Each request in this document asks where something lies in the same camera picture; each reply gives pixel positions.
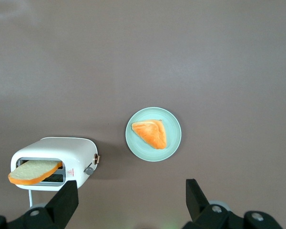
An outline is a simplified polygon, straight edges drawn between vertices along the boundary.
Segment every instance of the white toaster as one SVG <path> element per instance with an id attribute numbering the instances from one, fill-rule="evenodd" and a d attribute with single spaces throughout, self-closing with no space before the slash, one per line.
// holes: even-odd
<path id="1" fill-rule="evenodd" d="M 61 161 L 62 166 L 35 185 L 17 185 L 23 189 L 58 191 L 68 180 L 76 180 L 77 188 L 94 172 L 100 156 L 95 143 L 78 137 L 46 137 L 16 152 L 10 170 L 29 160 Z"/>

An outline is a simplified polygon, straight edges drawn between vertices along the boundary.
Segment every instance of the gray table surface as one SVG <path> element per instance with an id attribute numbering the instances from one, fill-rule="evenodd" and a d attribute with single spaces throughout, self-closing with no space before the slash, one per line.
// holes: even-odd
<path id="1" fill-rule="evenodd" d="M 169 159 L 125 141 L 150 106 L 182 128 Z M 286 229 L 286 1 L 1 0 L 0 215 L 28 193 L 7 175 L 15 152 L 46 136 L 95 140 L 101 162 L 67 228 L 178 229 L 185 180 L 239 215 Z M 35 203 L 53 192 L 33 192 Z"/>

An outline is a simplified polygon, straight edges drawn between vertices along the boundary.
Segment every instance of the plate rim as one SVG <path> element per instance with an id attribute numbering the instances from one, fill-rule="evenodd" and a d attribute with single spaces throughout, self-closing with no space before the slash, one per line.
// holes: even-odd
<path id="1" fill-rule="evenodd" d="M 148 109 L 159 109 L 159 110 L 162 110 L 162 111 L 164 111 L 164 112 L 167 112 L 169 115 L 171 115 L 171 116 L 174 118 L 174 120 L 176 121 L 176 123 L 178 124 L 178 127 L 179 127 L 178 129 L 179 129 L 179 131 L 180 131 L 180 138 L 179 138 L 178 144 L 177 144 L 177 146 L 176 146 L 176 149 L 175 149 L 169 156 L 166 156 L 166 157 L 163 158 L 163 159 L 159 159 L 159 160 L 149 160 L 149 159 L 142 158 L 142 157 L 136 155 L 136 153 L 134 153 L 134 152 L 131 150 L 131 148 L 129 147 L 128 138 L 127 138 L 127 136 L 128 136 L 128 135 L 127 135 L 127 130 L 129 129 L 129 123 L 130 123 L 131 119 L 132 119 L 137 113 L 140 113 L 140 112 L 142 112 L 142 111 L 144 111 L 144 110 L 148 110 Z M 171 157 L 171 156 L 177 151 L 177 149 L 178 149 L 179 146 L 180 146 L 181 139 L 182 139 L 182 130 L 181 130 L 181 126 L 180 126 L 180 123 L 179 123 L 178 119 L 177 119 L 170 111 L 168 111 L 168 110 L 166 110 L 166 109 L 164 109 L 164 108 L 161 108 L 161 107 L 151 106 L 151 107 L 143 108 L 143 109 L 141 109 L 141 110 L 135 112 L 135 113 L 131 116 L 131 118 L 128 120 L 127 125 L 126 125 L 126 129 L 125 129 L 125 139 L 126 139 L 126 143 L 127 143 L 128 148 L 130 149 L 130 151 L 131 151 L 135 156 L 137 156 L 138 158 L 140 158 L 140 159 L 142 159 L 142 160 L 144 160 L 144 161 L 159 162 L 159 161 L 164 161 L 164 160 L 168 159 L 169 157 Z"/>

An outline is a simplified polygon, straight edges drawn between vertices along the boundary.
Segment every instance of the toaster knob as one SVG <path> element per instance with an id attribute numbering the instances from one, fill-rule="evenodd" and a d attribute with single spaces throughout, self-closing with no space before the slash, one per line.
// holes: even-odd
<path id="1" fill-rule="evenodd" d="M 94 173 L 94 170 L 91 167 L 87 167 L 85 168 L 84 173 L 90 176 Z"/>

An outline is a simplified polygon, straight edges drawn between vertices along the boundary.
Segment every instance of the screw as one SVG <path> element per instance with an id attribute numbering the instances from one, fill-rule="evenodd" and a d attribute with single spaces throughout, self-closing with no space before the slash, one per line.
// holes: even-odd
<path id="1" fill-rule="evenodd" d="M 251 216 L 252 216 L 252 218 L 254 218 L 254 219 L 257 220 L 257 221 L 263 221 L 263 220 L 264 220 L 264 218 L 262 217 L 262 215 L 259 214 L 259 213 L 257 213 L 257 212 L 252 213 Z"/>
<path id="2" fill-rule="evenodd" d="M 212 210 L 213 210 L 213 212 L 217 212 L 217 213 L 221 213 L 222 212 L 221 208 L 219 206 L 217 206 L 217 205 L 214 205 L 212 207 Z"/>
<path id="3" fill-rule="evenodd" d="M 32 211 L 30 216 L 37 216 L 39 214 L 39 210 Z"/>

